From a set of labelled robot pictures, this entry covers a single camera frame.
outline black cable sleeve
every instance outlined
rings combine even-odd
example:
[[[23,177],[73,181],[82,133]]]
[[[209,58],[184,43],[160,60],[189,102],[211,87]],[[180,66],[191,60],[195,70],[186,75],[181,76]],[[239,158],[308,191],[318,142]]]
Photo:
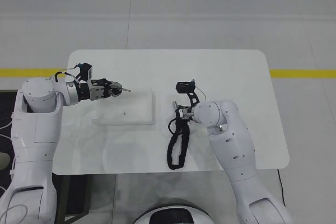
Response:
[[[188,150],[188,144],[189,144],[189,136],[190,136],[190,129],[188,126],[187,120],[182,119],[173,119],[171,120],[170,124],[175,120],[175,132],[173,133],[172,138],[170,139],[168,150],[167,150],[167,163],[168,167],[171,170],[176,170],[184,167],[185,163],[185,156],[186,152]],[[178,140],[178,136],[181,135],[181,151],[179,155],[179,162],[178,165],[173,164],[173,158],[172,158],[172,151],[173,147]]]

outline metal pin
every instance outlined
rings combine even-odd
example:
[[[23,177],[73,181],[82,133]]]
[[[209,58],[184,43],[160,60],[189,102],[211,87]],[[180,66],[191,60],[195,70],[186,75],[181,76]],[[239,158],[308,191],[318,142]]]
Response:
[[[126,88],[121,88],[122,91],[126,91],[126,92],[131,92],[131,90],[127,90]]]

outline small black bracket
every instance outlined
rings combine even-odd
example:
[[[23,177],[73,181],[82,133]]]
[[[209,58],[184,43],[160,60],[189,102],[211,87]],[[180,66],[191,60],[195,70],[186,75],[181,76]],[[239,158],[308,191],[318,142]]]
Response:
[[[197,94],[195,94],[195,80],[190,82],[178,82],[175,86],[176,91],[179,94],[187,94],[190,100],[190,108],[199,103]]]

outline white tabletop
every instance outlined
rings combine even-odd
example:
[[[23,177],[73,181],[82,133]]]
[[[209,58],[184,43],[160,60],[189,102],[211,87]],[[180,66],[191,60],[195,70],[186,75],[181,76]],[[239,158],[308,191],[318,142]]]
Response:
[[[91,120],[99,101],[86,100],[64,108],[53,162],[55,174],[170,172],[166,151],[171,137],[167,125],[174,118],[172,102],[189,105],[187,95],[178,94],[175,85],[192,79],[208,100],[230,99],[238,105],[254,141],[258,169],[281,169],[289,162],[267,61],[260,51],[77,50],[68,67],[83,62],[93,65],[94,79],[117,81],[124,88],[151,88],[155,123],[115,128],[94,125]],[[206,129],[192,124],[185,166],[175,171],[211,170],[222,168]]]

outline white foam block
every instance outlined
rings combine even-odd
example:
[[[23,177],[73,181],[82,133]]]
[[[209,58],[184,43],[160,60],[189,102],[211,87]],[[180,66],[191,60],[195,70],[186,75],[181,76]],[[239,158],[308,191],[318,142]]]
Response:
[[[153,111],[152,89],[133,89],[123,91],[117,99],[109,97],[95,104],[95,116],[92,124],[107,126],[152,125]]]

